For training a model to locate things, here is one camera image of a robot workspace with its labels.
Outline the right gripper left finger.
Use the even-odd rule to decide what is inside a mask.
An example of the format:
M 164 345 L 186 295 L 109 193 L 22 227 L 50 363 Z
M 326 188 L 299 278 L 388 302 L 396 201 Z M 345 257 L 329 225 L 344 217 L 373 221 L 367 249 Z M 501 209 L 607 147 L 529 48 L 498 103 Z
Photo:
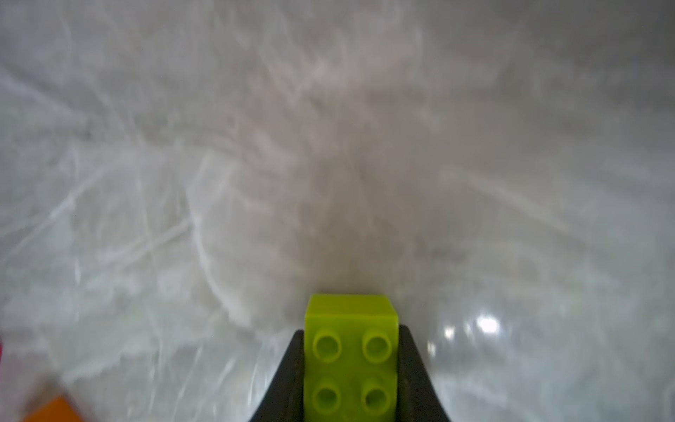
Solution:
M 304 331 L 294 333 L 250 422 L 303 422 Z

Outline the lime green lego brick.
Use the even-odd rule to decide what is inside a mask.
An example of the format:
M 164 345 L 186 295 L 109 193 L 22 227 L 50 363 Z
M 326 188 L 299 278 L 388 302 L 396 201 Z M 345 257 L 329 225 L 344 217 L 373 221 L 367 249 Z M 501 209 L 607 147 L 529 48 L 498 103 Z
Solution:
M 311 295 L 304 326 L 306 421 L 393 421 L 399 318 L 383 295 Z

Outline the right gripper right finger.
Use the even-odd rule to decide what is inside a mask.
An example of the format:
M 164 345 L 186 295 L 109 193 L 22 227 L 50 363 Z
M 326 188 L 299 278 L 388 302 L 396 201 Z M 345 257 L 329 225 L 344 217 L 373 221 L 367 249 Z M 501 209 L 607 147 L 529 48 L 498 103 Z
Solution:
M 397 421 L 451 422 L 434 390 L 411 330 L 406 325 L 399 326 Z

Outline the orange lego brick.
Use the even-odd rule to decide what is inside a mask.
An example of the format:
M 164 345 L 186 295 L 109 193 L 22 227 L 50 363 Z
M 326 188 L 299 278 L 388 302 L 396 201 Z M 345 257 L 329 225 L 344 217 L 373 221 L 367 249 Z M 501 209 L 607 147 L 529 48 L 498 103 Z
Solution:
M 23 422 L 84 422 L 65 396 L 57 397 L 23 418 Z

